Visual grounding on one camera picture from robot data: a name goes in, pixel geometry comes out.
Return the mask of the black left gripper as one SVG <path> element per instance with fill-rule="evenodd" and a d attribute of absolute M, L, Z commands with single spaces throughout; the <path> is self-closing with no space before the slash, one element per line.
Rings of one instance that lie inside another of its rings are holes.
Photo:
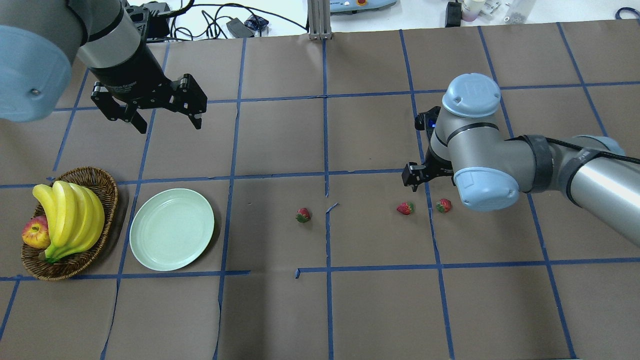
<path fill-rule="evenodd" d="M 91 100 L 107 120 L 122 120 L 141 133 L 147 133 L 147 122 L 140 109 L 167 109 L 187 116 L 196 130 L 202 129 L 202 115 L 208 98 L 194 76 L 184 73 L 173 82 L 164 75 L 96 76 Z"/>

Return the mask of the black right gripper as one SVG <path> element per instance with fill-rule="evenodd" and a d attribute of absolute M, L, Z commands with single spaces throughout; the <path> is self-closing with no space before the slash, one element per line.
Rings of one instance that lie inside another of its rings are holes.
<path fill-rule="evenodd" d="M 427 150 L 424 153 L 422 164 L 407 162 L 402 171 L 402 184 L 416 193 L 418 188 L 430 180 L 438 177 L 453 177 L 454 171 L 451 161 L 445 160 L 432 150 L 431 140 L 435 135 L 435 128 L 440 111 L 419 112 L 414 117 L 414 128 L 419 132 L 425 132 Z"/>

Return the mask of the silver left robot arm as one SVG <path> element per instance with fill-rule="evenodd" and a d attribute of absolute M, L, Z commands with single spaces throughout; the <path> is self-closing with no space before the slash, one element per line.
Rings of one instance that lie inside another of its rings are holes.
<path fill-rule="evenodd" d="M 147 122 L 138 110 L 187 116 L 198 130 L 208 98 L 195 78 L 164 74 L 147 46 L 169 34 L 169 19 L 186 13 L 130 6 L 125 0 L 3 0 L 0 4 L 1 118 L 38 121 L 57 106 L 80 60 L 96 77 L 91 100 L 110 121 Z"/>

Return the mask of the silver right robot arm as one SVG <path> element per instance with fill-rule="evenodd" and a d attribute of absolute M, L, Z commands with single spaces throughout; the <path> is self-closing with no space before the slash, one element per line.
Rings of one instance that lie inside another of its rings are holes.
<path fill-rule="evenodd" d="M 454 78 L 441 105 L 414 119 L 429 146 L 408 162 L 405 187 L 450 177 L 462 205 L 476 212 L 511 207 L 520 194 L 560 192 L 631 243 L 640 240 L 639 159 L 606 136 L 553 139 L 524 134 L 505 139 L 495 119 L 501 91 L 481 73 Z"/>

